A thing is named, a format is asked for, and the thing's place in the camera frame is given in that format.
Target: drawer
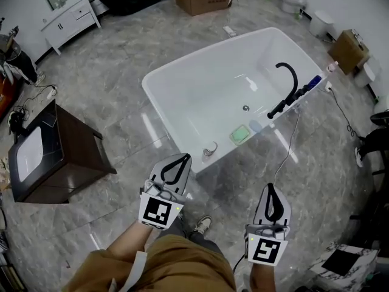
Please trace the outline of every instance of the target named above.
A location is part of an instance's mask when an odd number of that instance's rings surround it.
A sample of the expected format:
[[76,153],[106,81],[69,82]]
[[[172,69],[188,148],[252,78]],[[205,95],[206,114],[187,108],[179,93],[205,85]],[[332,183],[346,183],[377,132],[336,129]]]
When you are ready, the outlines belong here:
[[92,14],[90,12],[85,14],[83,17],[80,17],[77,20],[77,26],[80,29],[85,29],[85,28],[89,27],[90,25],[93,25],[94,23],[95,23],[95,20],[93,19]]
[[80,7],[76,8],[75,10],[72,10],[72,14],[75,17],[75,19],[79,19],[83,17],[85,14],[89,13],[91,10],[87,4],[81,5]]

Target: sink basin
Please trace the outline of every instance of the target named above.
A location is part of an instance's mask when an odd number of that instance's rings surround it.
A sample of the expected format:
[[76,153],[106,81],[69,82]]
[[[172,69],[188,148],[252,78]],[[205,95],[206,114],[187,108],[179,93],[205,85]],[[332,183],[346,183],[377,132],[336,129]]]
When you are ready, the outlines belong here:
[[19,180],[23,182],[41,163],[43,157],[41,128],[37,127],[19,147],[16,154]]

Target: dark wood cabinet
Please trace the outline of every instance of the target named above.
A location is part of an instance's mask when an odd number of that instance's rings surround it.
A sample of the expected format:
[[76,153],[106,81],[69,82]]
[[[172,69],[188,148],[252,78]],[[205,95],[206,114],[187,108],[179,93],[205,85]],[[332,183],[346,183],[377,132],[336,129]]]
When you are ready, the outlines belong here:
[[[43,158],[20,181],[16,155],[29,134],[40,127]],[[51,102],[27,127],[27,133],[9,151],[15,201],[65,203],[69,197],[108,173],[116,174],[104,153],[102,135]]]

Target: white freestanding bathtub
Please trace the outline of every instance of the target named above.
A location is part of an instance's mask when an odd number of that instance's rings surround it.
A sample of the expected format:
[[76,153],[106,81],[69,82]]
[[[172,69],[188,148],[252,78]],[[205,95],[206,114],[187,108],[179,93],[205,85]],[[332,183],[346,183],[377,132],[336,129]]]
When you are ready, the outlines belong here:
[[[267,117],[293,87],[288,69],[275,67],[279,62],[294,68],[298,88],[322,72],[287,35],[271,27],[216,43],[145,76],[142,86],[180,151],[193,158],[193,172],[234,150],[230,135],[239,126],[250,130],[248,140],[255,134],[250,122],[264,128],[282,115]],[[203,149],[213,142],[218,147],[206,156]]]

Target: black faucet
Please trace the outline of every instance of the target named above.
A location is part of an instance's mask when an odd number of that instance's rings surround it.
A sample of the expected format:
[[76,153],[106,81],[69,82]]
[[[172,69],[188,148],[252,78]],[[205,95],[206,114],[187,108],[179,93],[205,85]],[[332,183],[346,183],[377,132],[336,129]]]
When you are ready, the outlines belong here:
[[269,119],[273,119],[273,117],[276,113],[282,113],[285,105],[291,106],[293,104],[293,102],[296,100],[294,95],[297,91],[297,86],[298,86],[297,74],[291,65],[289,65],[287,63],[278,63],[277,65],[275,65],[275,67],[276,68],[286,67],[289,69],[289,71],[291,72],[291,74],[293,76],[293,88],[292,88],[292,91],[286,97],[286,99],[282,100],[271,112],[269,112],[267,114],[267,117]]

